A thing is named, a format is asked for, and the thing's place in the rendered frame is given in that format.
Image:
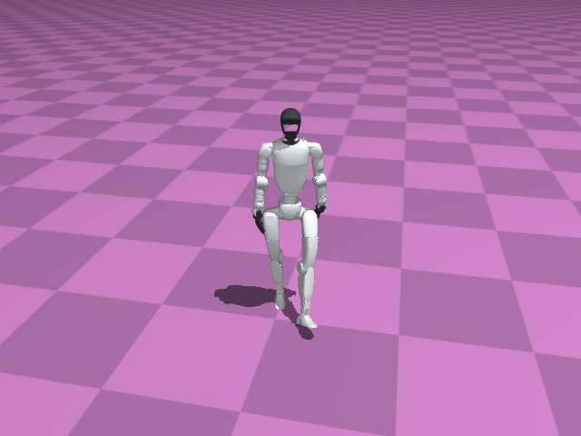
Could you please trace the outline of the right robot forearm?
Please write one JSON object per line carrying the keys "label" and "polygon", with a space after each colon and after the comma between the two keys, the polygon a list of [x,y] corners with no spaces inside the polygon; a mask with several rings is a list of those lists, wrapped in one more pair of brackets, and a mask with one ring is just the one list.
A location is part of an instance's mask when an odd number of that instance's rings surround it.
{"label": "right robot forearm", "polygon": [[251,212],[255,216],[256,216],[256,212],[258,210],[261,210],[261,213],[262,213],[262,208],[264,206],[264,194],[266,192],[266,190],[263,189],[262,187],[257,187],[257,184],[258,184],[258,176],[256,177],[256,180],[255,180],[255,186],[254,186],[254,201],[253,201],[253,207],[251,209]]}

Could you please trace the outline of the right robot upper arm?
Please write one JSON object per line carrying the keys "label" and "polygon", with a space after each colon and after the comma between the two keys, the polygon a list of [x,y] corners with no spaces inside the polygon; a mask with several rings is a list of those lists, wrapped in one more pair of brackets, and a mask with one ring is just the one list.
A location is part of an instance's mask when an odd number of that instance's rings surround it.
{"label": "right robot upper arm", "polygon": [[269,184],[269,177],[267,177],[267,172],[269,168],[269,157],[272,155],[274,143],[266,143],[262,144],[259,149],[258,154],[258,164],[257,164],[257,171],[258,171],[258,184],[257,187],[266,188]]}

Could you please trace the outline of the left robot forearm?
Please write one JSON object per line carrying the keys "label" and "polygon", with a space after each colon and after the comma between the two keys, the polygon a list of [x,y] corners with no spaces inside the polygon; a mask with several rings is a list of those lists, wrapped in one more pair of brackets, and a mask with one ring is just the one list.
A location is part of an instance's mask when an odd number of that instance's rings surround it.
{"label": "left robot forearm", "polygon": [[[325,174],[324,174],[325,175]],[[326,177],[326,176],[325,176]],[[327,180],[327,178],[326,178]],[[315,186],[315,191],[316,191],[316,197],[317,197],[317,205],[318,205],[318,209],[322,206],[325,205],[325,207],[327,208],[327,194],[326,194],[326,190],[327,190],[327,184],[324,184],[322,186]],[[326,209],[325,208],[325,209]]]}

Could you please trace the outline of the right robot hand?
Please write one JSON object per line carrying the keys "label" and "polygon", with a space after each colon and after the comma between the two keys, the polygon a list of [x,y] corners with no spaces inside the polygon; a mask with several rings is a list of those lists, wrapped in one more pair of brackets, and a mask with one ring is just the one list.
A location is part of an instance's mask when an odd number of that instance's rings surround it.
{"label": "right robot hand", "polygon": [[[256,216],[257,216],[257,217],[256,217]],[[261,210],[258,210],[258,211],[256,212],[256,216],[255,216],[255,215],[253,215],[253,218],[255,219],[255,222],[256,222],[256,224],[257,224],[257,226],[258,226],[259,230],[260,230],[260,231],[261,231],[261,232],[264,234],[264,232],[265,232],[265,229],[264,229],[264,227],[263,227],[262,220],[261,220],[261,218],[262,218],[262,213],[261,213]]]}

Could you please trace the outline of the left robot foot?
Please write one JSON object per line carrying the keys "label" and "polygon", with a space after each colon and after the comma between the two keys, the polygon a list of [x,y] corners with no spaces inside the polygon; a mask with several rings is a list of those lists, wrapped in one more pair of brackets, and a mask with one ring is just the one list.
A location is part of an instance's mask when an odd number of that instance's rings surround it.
{"label": "left robot foot", "polygon": [[300,317],[300,315],[298,316],[296,323],[309,328],[318,328],[318,325],[311,319],[310,316],[305,316],[305,313],[304,317]]}

